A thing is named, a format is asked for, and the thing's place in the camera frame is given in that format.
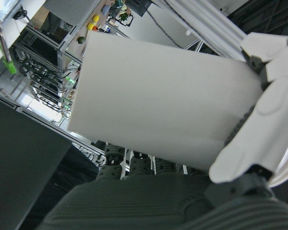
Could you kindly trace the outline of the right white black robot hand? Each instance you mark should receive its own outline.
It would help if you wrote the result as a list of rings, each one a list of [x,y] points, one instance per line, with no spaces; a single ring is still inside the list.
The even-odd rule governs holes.
[[[97,178],[41,230],[288,230],[288,36],[243,61],[89,32],[68,129],[106,142]]]

